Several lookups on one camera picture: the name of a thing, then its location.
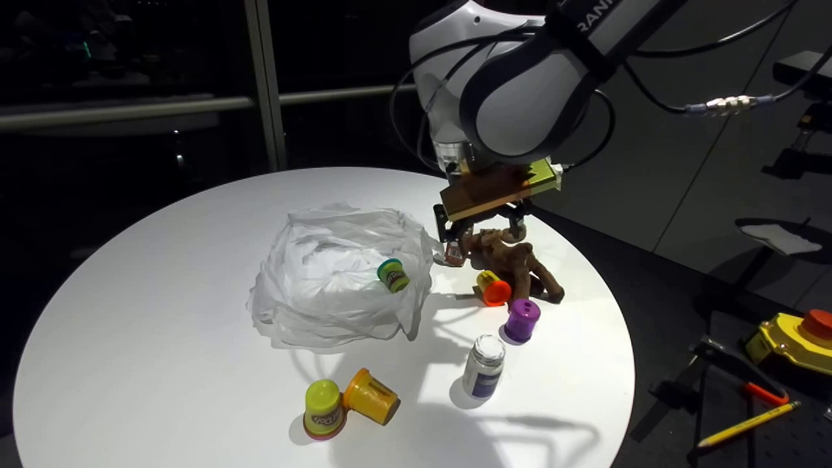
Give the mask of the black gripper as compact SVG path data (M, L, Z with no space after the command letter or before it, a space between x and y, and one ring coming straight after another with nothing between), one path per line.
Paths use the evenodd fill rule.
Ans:
M479 228L506 228L511 238L522 238L527 216L531 216L527 202L489 208L467 218L453 218L445 205L435 205L435 224L442 241L457 241L466 234L472 234Z

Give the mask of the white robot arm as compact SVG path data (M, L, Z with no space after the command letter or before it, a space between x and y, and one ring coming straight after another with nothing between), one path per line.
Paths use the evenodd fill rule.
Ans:
M407 36L432 149L449 188L442 241L527 195L497 195L557 151L620 63L687 0L553 0L544 13L455 0Z

